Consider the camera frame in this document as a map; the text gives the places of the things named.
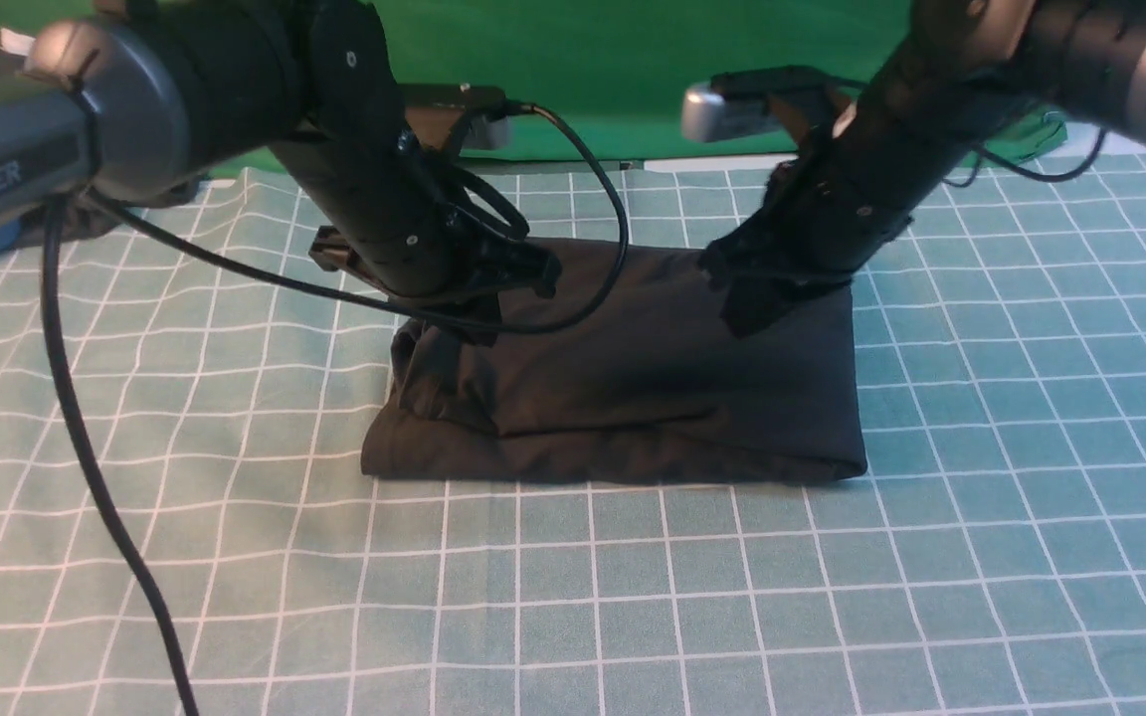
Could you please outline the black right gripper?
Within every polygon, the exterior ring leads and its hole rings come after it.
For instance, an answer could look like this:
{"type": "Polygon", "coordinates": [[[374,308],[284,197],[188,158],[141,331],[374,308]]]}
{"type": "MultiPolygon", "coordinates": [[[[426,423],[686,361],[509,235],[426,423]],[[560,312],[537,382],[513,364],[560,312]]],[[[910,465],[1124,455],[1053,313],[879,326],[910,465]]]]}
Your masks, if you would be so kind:
{"type": "Polygon", "coordinates": [[[850,282],[908,230],[915,183],[890,171],[913,151],[915,135],[904,128],[806,135],[796,159],[774,170],[761,207],[697,260],[712,288],[729,288],[720,320],[735,338],[850,282]]]}

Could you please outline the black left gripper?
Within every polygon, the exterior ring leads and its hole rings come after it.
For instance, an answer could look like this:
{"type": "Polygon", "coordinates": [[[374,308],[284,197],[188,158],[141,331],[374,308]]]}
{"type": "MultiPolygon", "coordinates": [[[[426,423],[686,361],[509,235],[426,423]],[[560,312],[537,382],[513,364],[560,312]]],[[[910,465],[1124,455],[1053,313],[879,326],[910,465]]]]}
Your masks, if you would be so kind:
{"type": "Polygon", "coordinates": [[[511,241],[513,204],[427,154],[405,119],[306,121],[270,150],[332,226],[308,250],[323,272],[356,272],[395,299],[555,297],[554,251],[511,241]]]}

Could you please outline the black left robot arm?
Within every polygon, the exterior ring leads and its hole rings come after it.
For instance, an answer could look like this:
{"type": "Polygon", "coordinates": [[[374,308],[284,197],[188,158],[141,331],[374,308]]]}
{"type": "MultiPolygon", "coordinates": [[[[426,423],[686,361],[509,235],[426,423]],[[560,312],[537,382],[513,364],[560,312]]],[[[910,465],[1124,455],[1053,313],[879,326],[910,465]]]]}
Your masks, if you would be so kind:
{"type": "Polygon", "coordinates": [[[461,148],[509,137],[504,91],[401,85],[360,1],[96,1],[0,77],[0,226],[86,189],[142,207],[268,148],[328,227],[315,259],[409,305],[528,288],[558,259],[474,207],[461,148]]]}

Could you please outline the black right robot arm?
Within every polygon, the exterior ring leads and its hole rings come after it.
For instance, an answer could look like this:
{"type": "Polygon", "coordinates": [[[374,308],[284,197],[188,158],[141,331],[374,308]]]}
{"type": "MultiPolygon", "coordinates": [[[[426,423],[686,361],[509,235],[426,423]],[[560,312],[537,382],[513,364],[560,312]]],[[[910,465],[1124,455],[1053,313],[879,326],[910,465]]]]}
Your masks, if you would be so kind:
{"type": "Polygon", "coordinates": [[[811,66],[714,76],[683,102],[696,142],[782,127],[795,160],[700,259],[738,338],[851,284],[970,154],[1041,107],[1146,145],[1146,1],[915,1],[859,94],[811,66]]]}

